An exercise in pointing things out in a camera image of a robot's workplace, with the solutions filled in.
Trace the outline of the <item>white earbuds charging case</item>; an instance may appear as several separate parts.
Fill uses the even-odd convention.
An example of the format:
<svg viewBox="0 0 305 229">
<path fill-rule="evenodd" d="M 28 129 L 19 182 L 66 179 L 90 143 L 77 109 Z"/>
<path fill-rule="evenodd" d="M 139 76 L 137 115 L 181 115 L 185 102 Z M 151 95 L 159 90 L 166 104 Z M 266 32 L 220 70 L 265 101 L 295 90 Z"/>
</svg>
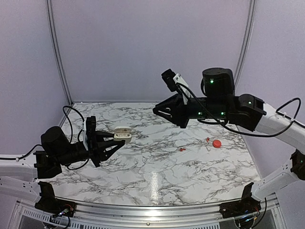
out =
<svg viewBox="0 0 305 229">
<path fill-rule="evenodd" d="M 114 141 L 124 140 L 126 144 L 130 143 L 132 140 L 132 130 L 127 126 L 117 126 L 114 129 Z"/>
</svg>

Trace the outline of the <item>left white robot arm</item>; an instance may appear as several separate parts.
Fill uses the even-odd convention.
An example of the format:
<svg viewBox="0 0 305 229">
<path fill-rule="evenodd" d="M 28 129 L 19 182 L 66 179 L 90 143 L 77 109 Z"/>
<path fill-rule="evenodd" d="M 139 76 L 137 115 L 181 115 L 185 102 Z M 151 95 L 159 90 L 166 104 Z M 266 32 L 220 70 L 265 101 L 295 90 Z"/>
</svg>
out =
<svg viewBox="0 0 305 229">
<path fill-rule="evenodd" d="M 41 204 L 49 212 L 60 209 L 53 187 L 45 179 L 62 173 L 62 167 L 90 160 L 96 167 L 131 141 L 129 128 L 117 128 L 114 133 L 85 129 L 84 140 L 70 143 L 62 129 L 51 127 L 41 136 L 42 150 L 32 149 L 25 155 L 0 157 L 0 191 Z"/>
</svg>

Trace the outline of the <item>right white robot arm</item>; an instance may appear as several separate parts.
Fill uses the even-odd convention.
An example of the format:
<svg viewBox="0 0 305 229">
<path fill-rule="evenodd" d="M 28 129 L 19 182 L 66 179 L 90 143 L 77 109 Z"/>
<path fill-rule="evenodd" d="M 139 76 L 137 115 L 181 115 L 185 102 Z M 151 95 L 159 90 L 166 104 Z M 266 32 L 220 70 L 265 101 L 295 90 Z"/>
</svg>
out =
<svg viewBox="0 0 305 229">
<path fill-rule="evenodd" d="M 286 163 L 259 181 L 244 188 L 236 210 L 245 214 L 268 195 L 305 178 L 305 126 L 288 117 L 251 94 L 235 95 L 233 72 L 226 68 L 203 71 L 201 90 L 196 97 L 188 84 L 171 69 L 162 73 L 162 79 L 173 96 L 157 104 L 153 113 L 180 128 L 186 128 L 190 119 L 203 124 L 230 124 L 242 127 L 243 135 L 272 138 L 295 148 Z"/>
</svg>

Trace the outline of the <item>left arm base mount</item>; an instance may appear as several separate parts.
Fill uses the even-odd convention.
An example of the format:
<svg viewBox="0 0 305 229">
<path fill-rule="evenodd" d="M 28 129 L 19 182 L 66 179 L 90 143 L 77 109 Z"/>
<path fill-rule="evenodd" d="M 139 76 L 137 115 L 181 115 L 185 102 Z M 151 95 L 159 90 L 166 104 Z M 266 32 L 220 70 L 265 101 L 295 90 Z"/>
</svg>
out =
<svg viewBox="0 0 305 229">
<path fill-rule="evenodd" d="M 40 187 L 39 200 L 35 203 L 35 208 L 59 215 L 60 212 L 68 210 L 67 216 L 73 217 L 76 203 L 69 200 L 58 199 L 55 197 L 55 193 L 51 184 L 47 182 L 38 182 Z"/>
</svg>

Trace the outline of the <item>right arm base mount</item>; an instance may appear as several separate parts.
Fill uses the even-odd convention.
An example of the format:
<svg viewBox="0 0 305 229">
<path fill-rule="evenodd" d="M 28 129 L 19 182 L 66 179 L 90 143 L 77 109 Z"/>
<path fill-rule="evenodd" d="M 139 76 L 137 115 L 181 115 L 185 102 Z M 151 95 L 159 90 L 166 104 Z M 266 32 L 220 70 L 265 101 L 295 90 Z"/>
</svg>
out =
<svg viewBox="0 0 305 229">
<path fill-rule="evenodd" d="M 220 204 L 219 212 L 224 219 L 238 217 L 261 210 L 260 201 L 254 199 L 252 196 L 253 185 L 254 182 L 251 182 L 244 187 L 240 200 Z"/>
</svg>

